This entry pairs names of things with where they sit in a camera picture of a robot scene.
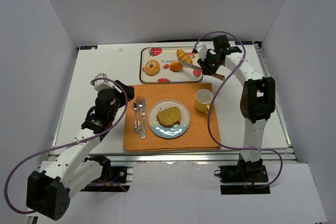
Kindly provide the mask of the metal serving tongs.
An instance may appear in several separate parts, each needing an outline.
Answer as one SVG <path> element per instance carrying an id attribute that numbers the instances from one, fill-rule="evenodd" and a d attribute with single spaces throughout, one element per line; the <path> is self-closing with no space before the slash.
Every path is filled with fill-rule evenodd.
<path id="1" fill-rule="evenodd" d="M 198 67 L 194 64 L 191 64 L 191 63 L 188 63 L 187 61 L 184 61 L 184 60 L 179 60 L 178 61 L 179 64 L 185 68 L 191 68 L 191 69 L 194 69 L 194 70 L 197 70 L 197 71 L 200 71 L 202 73 L 202 75 L 205 75 L 205 73 L 203 73 L 203 70 L 201 67 Z M 217 74 L 217 73 L 214 73 L 214 74 L 210 74 L 209 76 L 212 76 L 216 79 L 219 79 L 221 81 L 224 81 L 225 80 L 225 76 L 221 75 L 221 74 Z"/>

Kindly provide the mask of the glossy orange bun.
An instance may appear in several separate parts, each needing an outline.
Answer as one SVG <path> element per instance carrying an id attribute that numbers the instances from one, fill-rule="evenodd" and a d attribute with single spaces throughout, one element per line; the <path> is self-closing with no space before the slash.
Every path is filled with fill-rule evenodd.
<path id="1" fill-rule="evenodd" d="M 174 72 L 179 72 L 183 69 L 183 66 L 178 62 L 174 61 L 170 64 L 170 70 Z"/>

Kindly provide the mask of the sliced loaf cake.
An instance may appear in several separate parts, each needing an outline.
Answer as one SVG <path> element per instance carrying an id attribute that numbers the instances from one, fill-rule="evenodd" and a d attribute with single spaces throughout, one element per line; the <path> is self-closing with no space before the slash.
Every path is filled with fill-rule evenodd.
<path id="1" fill-rule="evenodd" d="M 172 127 L 181 122 L 181 111 L 178 107 L 170 107 L 157 113 L 156 119 L 163 127 Z"/>

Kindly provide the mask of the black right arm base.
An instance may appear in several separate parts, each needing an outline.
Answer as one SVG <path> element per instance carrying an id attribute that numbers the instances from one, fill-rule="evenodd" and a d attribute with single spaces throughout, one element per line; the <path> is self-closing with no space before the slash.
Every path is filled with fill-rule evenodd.
<path id="1" fill-rule="evenodd" d="M 214 171 L 219 178 L 222 195 L 267 195 L 270 194 L 265 165 L 261 170 L 243 175 L 237 165 L 219 166 Z"/>

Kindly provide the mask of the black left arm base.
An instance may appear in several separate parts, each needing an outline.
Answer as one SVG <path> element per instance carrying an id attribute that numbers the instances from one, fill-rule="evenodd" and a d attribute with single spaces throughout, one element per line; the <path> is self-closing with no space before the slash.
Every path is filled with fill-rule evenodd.
<path id="1" fill-rule="evenodd" d="M 112 165 L 111 161 L 103 155 L 86 157 L 83 164 L 88 161 L 94 161 L 102 166 L 102 174 L 82 189 L 82 192 L 126 193 L 129 190 L 133 174 L 132 167 Z"/>

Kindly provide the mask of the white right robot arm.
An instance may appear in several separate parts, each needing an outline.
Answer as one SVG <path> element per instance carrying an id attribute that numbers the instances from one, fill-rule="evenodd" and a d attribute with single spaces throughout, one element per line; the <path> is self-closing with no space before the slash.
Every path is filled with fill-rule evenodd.
<path id="1" fill-rule="evenodd" d="M 224 66 L 243 87 L 239 106 L 245 119 L 245 133 L 237 166 L 242 175 L 252 175 L 263 166 L 262 140 L 266 124 L 275 111 L 275 80 L 262 76 L 250 65 L 242 41 L 232 46 L 227 35 L 222 34 L 212 42 L 213 50 L 196 42 L 193 53 L 199 54 L 197 62 L 204 75 L 214 76 L 219 67 Z"/>

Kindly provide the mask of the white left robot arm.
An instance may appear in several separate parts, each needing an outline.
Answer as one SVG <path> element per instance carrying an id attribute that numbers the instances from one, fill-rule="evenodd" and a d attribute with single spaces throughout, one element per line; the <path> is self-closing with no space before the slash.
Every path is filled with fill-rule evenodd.
<path id="1" fill-rule="evenodd" d="M 89 156 L 107 135 L 118 110 L 134 98 L 134 87 L 119 80 L 114 85 L 98 78 L 92 82 L 97 91 L 94 106 L 74 138 L 73 145 L 41 172 L 33 171 L 27 181 L 28 208 L 54 220 L 67 211 L 71 198 L 90 182 L 107 182 L 111 178 L 111 162 L 103 155 Z"/>

